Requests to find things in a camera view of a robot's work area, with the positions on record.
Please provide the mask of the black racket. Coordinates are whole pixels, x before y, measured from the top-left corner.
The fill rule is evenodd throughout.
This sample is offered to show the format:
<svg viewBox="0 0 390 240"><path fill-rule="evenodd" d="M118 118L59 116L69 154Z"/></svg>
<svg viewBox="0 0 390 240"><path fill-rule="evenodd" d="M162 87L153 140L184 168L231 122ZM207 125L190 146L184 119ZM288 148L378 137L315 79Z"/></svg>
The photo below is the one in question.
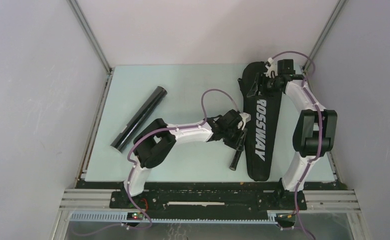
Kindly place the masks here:
<svg viewBox="0 0 390 240"><path fill-rule="evenodd" d="M232 159L232 161L230 163L230 166L229 166L229 169L231 171L236 171L238 163L239 163L239 160L240 160L240 157L241 157L243 151L244 151L243 147L241 147L240 149L236 150L236 152L235 152L235 154L233 156L233 159Z"/></svg>

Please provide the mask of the black racket bag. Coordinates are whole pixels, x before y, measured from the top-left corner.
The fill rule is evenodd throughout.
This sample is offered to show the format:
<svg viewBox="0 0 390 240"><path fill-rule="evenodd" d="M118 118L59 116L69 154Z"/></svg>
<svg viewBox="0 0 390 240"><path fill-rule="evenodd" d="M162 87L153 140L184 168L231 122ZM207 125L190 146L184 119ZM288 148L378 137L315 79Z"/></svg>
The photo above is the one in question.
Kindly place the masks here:
<svg viewBox="0 0 390 240"><path fill-rule="evenodd" d="M250 114L247 122L245 155L248 176L254 181L267 181L271 173L282 93L253 91L255 80L266 72L266 63L252 62L238 79L243 98L243 111Z"/></svg>

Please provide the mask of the black shuttlecock tube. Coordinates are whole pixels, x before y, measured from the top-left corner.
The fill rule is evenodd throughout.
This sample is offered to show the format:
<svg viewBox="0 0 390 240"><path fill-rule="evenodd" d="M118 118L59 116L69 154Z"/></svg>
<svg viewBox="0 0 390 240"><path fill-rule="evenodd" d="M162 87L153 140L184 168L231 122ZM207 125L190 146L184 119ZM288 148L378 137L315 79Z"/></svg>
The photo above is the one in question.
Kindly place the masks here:
<svg viewBox="0 0 390 240"><path fill-rule="evenodd" d="M166 95L166 89L162 86L157 86L141 105L141 107L137 110L137 112L133 115L133 117L129 120L124 130L117 135L110 146L123 153L131 138L145 123L147 118L152 114L152 112Z"/></svg>

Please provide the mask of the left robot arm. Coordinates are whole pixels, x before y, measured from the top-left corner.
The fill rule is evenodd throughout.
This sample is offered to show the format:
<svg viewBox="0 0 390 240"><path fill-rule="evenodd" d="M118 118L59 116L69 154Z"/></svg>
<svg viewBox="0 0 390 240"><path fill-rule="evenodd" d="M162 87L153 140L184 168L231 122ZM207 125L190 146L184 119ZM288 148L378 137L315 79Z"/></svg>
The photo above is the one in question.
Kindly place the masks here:
<svg viewBox="0 0 390 240"><path fill-rule="evenodd" d="M122 203L128 208L135 208L140 204L140 194L144 191L151 170L160 165L171 149L179 144L223 141L226 146L235 150L229 168L236 170L244 151L247 123L250 119L250 114L231 109L224 115L205 117L196 123L172 125L166 124L162 118L154 120L136 137L129 152L129 155L136 158L128 158L133 166L124 181Z"/></svg>

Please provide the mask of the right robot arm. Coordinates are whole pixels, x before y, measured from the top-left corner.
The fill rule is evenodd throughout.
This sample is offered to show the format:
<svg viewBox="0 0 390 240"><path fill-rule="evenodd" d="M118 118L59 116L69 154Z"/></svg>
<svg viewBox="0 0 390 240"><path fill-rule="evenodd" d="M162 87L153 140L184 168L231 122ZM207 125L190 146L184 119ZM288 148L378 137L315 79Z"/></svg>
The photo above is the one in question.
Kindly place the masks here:
<svg viewBox="0 0 390 240"><path fill-rule="evenodd" d="M269 58L263 72L256 74L246 98L251 111L246 139L251 164L269 163L272 158L283 95L292 101L299 117L292 137L295 153L273 196L280 209L293 204L293 195L303 190L313 165L332 150L337 123L336 111L319 103L306 77L295 72L292 59Z"/></svg>

